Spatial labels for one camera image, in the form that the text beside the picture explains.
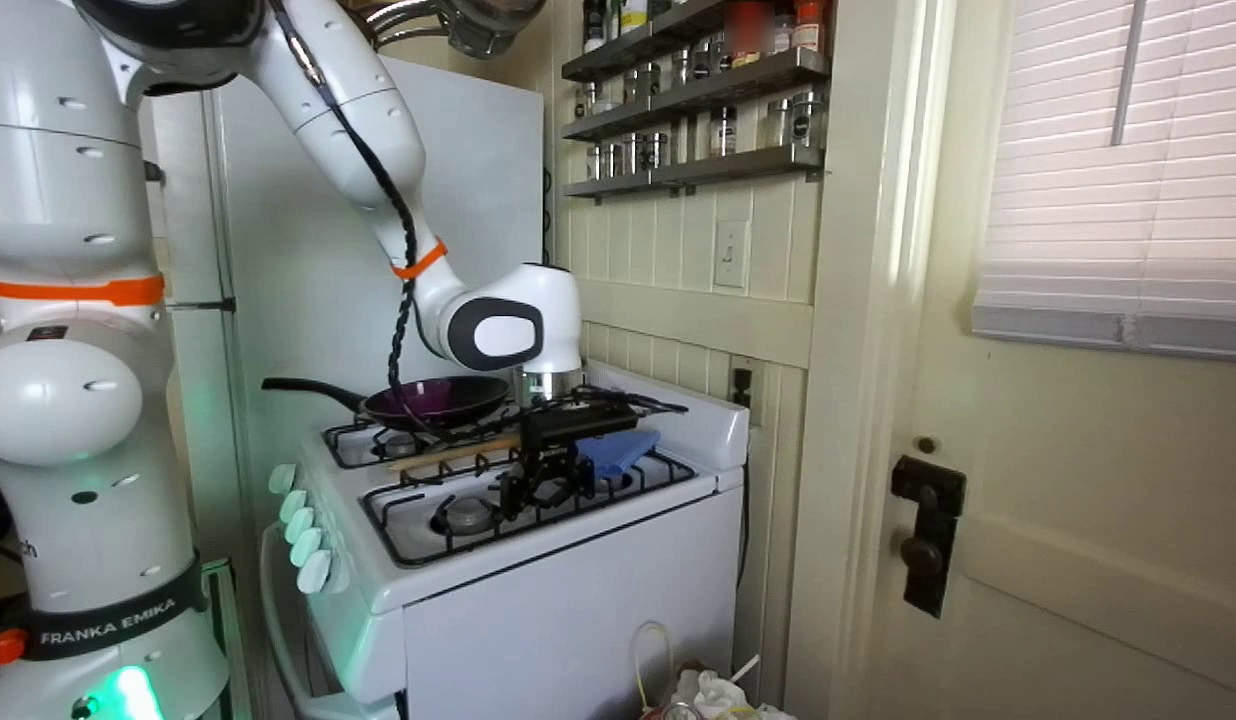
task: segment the stove knob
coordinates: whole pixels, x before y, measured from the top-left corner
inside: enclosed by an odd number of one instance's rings
[[[311,561],[311,554],[322,550],[322,531],[320,528],[302,528],[287,554],[293,567],[302,567]]]
[[[287,495],[297,490],[300,469],[297,466],[277,466],[266,473],[266,495]]]
[[[297,573],[300,597],[322,594],[328,582],[332,582],[332,554],[311,554],[311,558],[302,561],[302,567]]]
[[[300,508],[300,514],[287,515],[283,541],[297,546],[300,531],[308,531],[308,528],[311,528],[311,508]]]
[[[278,503],[278,519],[287,523],[297,514],[302,514],[302,503],[308,503],[308,491],[293,490]]]

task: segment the orange stripe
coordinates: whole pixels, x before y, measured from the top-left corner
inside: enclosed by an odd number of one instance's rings
[[[417,275],[424,275],[435,260],[447,258],[447,246],[432,246],[417,266],[391,267],[405,286],[410,286]]]
[[[71,305],[71,301],[160,305],[162,301],[162,275],[107,280],[107,286],[82,286],[82,289],[3,286],[0,280],[0,298],[6,298],[6,301],[56,301],[56,305]]]

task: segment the gas stove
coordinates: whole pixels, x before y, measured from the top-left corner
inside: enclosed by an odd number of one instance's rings
[[[300,589],[361,717],[516,717],[473,710],[468,674],[502,675],[479,698],[511,693],[507,710],[532,720],[568,714],[528,698],[629,698],[629,670],[607,659],[629,655],[645,619],[726,663],[748,414],[605,365],[588,384],[453,438],[311,427],[308,451],[277,466],[264,597]],[[615,475],[575,451],[632,427],[657,450]]]

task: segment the frying pan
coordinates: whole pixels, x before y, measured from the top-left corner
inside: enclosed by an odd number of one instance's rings
[[[395,392],[384,390],[372,397],[361,397],[353,390],[337,390],[322,382],[302,382],[302,375],[266,375],[260,390],[332,397],[357,419],[375,419],[375,424],[405,427],[405,434],[457,427],[457,424],[485,419],[507,397],[507,382],[500,375],[435,375],[435,382],[401,384]]]

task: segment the cable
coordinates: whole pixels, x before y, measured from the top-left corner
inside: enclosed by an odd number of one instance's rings
[[[381,185],[381,194],[386,196],[386,203],[401,211],[405,220],[405,231],[408,231],[408,267],[417,266],[417,220],[410,220],[410,208],[405,202],[405,194],[391,185],[391,178],[384,174],[381,157],[372,153],[372,145],[347,126],[320,62],[308,54],[302,37],[297,31],[283,0],[271,0],[271,15],[278,19],[283,28],[283,46],[293,48],[302,79],[320,94],[322,110],[337,117],[337,126],[343,130],[343,135],[353,139],[353,149],[361,153],[361,162],[369,166],[372,179]],[[401,301],[401,317],[391,323],[391,336],[386,336],[386,390],[391,397],[401,397],[401,362],[405,362],[405,336],[408,336],[408,317],[410,317],[410,298],[417,298],[417,280],[405,280],[405,301]]]

